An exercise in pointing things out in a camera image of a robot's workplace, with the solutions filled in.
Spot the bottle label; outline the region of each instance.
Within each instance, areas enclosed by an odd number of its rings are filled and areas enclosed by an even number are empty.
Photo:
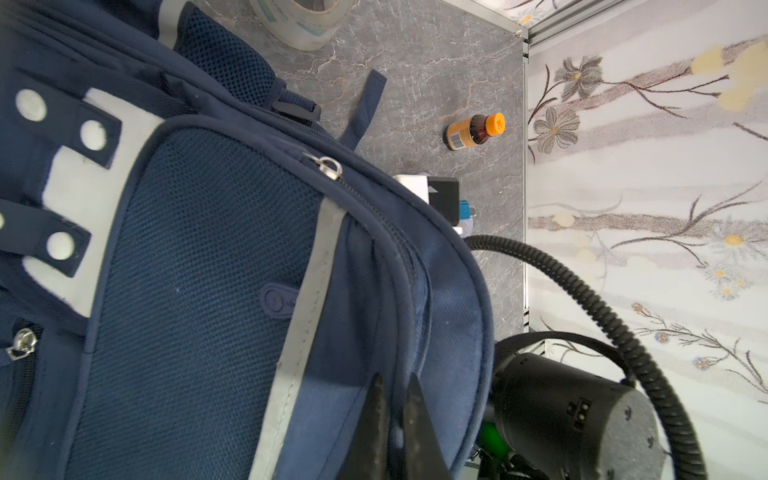
[[[471,118],[466,118],[448,126],[446,137],[448,138],[448,144],[453,150],[477,146],[475,141],[472,140],[472,135],[469,133],[469,122],[471,121]]]

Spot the gray marble tabletop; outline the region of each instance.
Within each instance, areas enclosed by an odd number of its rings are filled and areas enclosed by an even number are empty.
[[[274,38],[248,0],[196,0],[198,7],[268,60],[288,88],[323,108],[320,124],[340,136],[371,69],[388,81],[357,152],[389,174],[457,177],[476,209],[475,232],[522,239],[523,66],[512,33],[439,0],[359,0],[335,38],[316,51]],[[443,128],[500,111],[507,131],[451,152]],[[495,337],[522,330],[523,270],[500,254],[477,253],[491,290]]]

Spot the black cylindrical motor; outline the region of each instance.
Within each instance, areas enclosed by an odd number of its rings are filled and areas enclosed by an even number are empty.
[[[551,480],[661,476],[654,409],[635,389],[523,353],[491,392],[502,438]]]

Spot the barcode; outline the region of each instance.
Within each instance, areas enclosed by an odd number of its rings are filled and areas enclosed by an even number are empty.
[[[451,141],[451,145],[453,145],[454,149],[456,150],[460,150],[466,147],[466,145],[464,145],[464,142],[462,142],[462,135],[460,132],[456,132],[453,135],[451,135],[449,140]]]

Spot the floral wallpaper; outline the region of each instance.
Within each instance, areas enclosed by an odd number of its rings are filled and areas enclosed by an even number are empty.
[[[573,5],[578,0],[474,0],[504,15],[518,24],[530,28],[557,10]]]
[[[711,478],[765,478],[768,455],[765,18],[762,0],[647,0],[528,68],[528,242],[647,346]],[[528,295],[532,329],[604,339],[532,270]],[[620,378],[582,346],[548,355]]]

